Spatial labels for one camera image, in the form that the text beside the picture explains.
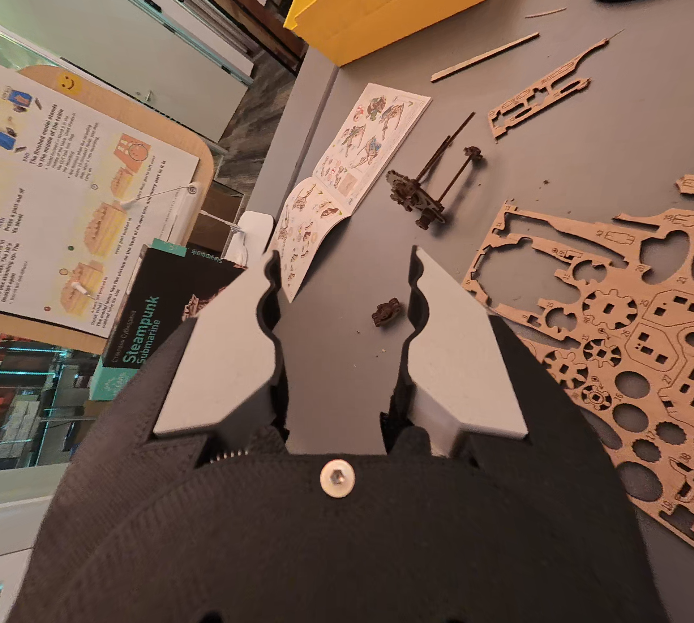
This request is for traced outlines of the black and teal kit box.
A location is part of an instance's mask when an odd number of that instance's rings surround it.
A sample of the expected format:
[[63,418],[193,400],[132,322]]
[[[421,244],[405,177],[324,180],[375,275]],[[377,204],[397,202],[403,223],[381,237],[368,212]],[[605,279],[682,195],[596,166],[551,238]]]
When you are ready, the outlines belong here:
[[89,399],[114,400],[178,326],[199,315],[243,271],[213,254],[155,239],[144,249],[91,378]]

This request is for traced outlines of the narrow wooden offcut frame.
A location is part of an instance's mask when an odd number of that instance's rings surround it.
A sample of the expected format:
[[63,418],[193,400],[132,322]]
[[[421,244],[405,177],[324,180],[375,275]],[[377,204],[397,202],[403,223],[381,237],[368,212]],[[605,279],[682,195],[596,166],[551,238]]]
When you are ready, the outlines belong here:
[[610,42],[624,30],[625,28],[622,28],[589,46],[550,73],[491,108],[487,113],[487,121],[494,143],[498,143],[507,136],[509,131],[524,124],[534,116],[585,90],[590,85],[591,78],[575,76],[579,66],[594,52],[609,46]]

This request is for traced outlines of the white plastic block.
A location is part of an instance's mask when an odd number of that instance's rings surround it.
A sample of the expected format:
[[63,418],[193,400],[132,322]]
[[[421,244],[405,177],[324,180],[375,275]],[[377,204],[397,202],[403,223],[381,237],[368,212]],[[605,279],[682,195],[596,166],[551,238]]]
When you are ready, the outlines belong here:
[[245,211],[236,223],[229,223],[229,236],[222,259],[242,268],[250,268],[265,253],[274,229],[271,215]]

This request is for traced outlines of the thin wooden strip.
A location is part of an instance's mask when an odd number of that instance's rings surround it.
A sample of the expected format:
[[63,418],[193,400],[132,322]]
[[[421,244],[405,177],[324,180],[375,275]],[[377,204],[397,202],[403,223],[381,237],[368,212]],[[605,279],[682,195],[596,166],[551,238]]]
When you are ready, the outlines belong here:
[[463,62],[460,62],[458,64],[454,64],[452,66],[449,66],[445,69],[442,69],[436,73],[434,73],[431,78],[430,82],[431,83],[436,83],[438,81],[442,81],[450,76],[453,76],[459,72],[463,72],[466,69],[470,69],[473,66],[476,66],[478,64],[481,64],[483,62],[486,62],[490,59],[493,59],[501,54],[504,54],[512,49],[515,49],[519,46],[523,46],[529,42],[532,42],[535,39],[540,38],[541,33],[540,32],[535,32],[535,33],[530,33],[529,35],[523,36],[522,38],[516,39],[514,41],[508,42],[507,44],[501,45],[497,48],[491,49],[485,53],[482,53],[480,55],[476,55],[472,58],[469,58],[467,60],[464,60]]

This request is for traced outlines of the small dark wooden part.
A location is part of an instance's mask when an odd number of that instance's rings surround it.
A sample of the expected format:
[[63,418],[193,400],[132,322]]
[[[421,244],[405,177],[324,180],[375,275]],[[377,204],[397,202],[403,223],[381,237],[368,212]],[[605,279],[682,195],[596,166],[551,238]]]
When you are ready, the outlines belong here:
[[376,307],[371,318],[375,327],[382,327],[390,324],[403,311],[403,304],[398,298],[391,298],[387,302],[381,303]]

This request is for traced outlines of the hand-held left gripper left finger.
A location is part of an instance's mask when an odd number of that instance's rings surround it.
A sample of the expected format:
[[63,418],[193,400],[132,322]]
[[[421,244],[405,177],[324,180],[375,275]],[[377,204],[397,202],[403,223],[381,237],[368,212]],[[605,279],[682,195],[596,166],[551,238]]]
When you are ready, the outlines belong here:
[[282,346],[277,250],[243,271],[195,317],[153,433],[175,437],[211,432],[250,439],[273,426],[287,439],[288,381]]

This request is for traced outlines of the printed instruction poster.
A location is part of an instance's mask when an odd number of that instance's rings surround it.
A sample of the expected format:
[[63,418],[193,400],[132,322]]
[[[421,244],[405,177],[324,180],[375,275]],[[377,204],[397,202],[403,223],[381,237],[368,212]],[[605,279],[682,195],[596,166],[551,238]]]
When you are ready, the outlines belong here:
[[198,158],[1,68],[1,313],[108,338]]

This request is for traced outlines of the large laser-cut wooden parts sheet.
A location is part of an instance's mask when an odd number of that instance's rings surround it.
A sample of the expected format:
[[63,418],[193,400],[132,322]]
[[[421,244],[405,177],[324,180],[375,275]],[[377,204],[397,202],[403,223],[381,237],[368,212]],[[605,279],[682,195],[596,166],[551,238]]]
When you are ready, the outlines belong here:
[[[538,313],[499,304],[480,281],[494,250],[530,240],[561,264],[577,300]],[[693,545],[693,211],[586,223],[504,205],[462,286],[494,314],[549,339],[521,338],[580,409],[618,438],[615,468],[642,472],[630,500]]]

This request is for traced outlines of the open instruction booklet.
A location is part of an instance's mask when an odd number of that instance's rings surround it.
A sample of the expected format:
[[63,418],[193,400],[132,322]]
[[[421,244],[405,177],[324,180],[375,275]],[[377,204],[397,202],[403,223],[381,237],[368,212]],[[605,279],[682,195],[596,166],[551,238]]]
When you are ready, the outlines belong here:
[[288,302],[325,237],[352,217],[430,102],[428,96],[369,83],[312,174],[291,190],[269,244],[280,255]]

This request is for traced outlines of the instruction poster board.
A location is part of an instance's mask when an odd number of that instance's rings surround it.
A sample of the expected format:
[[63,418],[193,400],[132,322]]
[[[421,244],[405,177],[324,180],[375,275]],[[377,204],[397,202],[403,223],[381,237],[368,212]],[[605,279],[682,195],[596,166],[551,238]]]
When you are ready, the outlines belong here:
[[[26,66],[18,73],[119,123],[186,151],[198,159],[192,178],[193,182],[198,184],[198,188],[195,194],[190,195],[181,204],[167,239],[168,242],[185,246],[213,180],[213,156],[205,141],[196,133],[145,107],[141,102],[109,90],[99,82],[89,81],[85,75],[44,64]],[[1,333],[96,355],[103,353],[109,337],[109,334],[97,336],[6,313],[1,313]]]

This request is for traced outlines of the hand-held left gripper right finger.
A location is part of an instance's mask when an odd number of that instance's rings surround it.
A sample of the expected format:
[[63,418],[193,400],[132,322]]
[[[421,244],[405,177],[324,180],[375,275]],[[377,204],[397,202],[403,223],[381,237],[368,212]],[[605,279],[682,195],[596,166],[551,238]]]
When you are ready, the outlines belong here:
[[528,428],[489,312],[421,246],[413,246],[410,298],[389,408],[380,415],[386,453],[420,427],[432,449],[451,456],[464,436],[523,440]]

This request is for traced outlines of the white cabinet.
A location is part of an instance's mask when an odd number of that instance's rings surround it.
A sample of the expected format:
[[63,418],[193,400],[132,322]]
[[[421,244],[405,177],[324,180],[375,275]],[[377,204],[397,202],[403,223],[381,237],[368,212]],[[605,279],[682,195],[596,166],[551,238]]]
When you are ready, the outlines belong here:
[[220,142],[253,64],[174,0],[1,0],[1,28]]

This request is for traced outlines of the dark wooden gear assembly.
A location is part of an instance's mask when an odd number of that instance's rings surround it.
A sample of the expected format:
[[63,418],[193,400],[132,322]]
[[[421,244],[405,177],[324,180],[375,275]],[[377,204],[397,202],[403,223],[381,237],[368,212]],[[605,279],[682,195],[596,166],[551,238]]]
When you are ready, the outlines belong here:
[[445,197],[450,193],[468,167],[483,160],[480,148],[476,146],[465,147],[463,149],[464,161],[462,166],[439,196],[432,196],[427,188],[423,186],[423,182],[427,180],[431,172],[438,166],[447,150],[455,143],[456,138],[474,116],[475,112],[471,112],[454,133],[446,136],[415,177],[406,176],[393,169],[386,173],[386,181],[390,187],[390,199],[407,212],[417,211],[419,217],[415,224],[422,230],[428,230],[435,223],[439,225],[447,224],[446,208],[444,207]]

